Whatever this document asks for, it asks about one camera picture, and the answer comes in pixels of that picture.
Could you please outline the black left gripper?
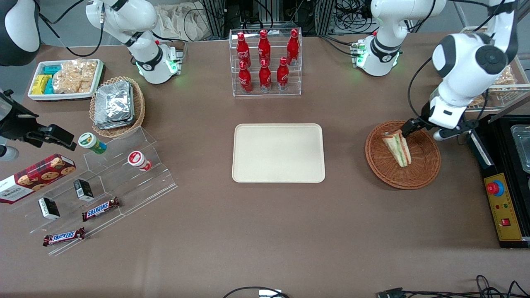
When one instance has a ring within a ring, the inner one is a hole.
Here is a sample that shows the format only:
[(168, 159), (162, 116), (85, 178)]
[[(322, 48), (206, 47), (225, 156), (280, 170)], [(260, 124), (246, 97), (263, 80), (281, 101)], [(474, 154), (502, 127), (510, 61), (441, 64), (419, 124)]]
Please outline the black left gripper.
[(434, 138), (452, 138), (471, 132), (477, 128), (478, 121), (476, 119), (463, 120), (464, 111), (464, 107), (453, 108), (441, 101), (431, 101), (422, 108), (422, 118), (409, 119), (407, 124), (400, 128), (401, 135), (407, 138), (413, 132), (426, 127), (426, 122), (430, 127), (439, 127), (433, 135)]

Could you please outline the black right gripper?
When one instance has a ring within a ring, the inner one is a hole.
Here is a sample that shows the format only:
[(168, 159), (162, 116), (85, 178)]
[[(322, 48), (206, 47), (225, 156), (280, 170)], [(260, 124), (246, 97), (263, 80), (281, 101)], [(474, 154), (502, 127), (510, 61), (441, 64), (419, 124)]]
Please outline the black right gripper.
[(57, 144), (70, 151), (75, 151), (75, 136), (65, 129), (51, 124), (42, 126), (37, 122), (38, 114), (33, 113), (11, 98), (12, 90), (1, 91), (0, 135), (12, 141), (29, 143), (41, 148), (43, 143)]

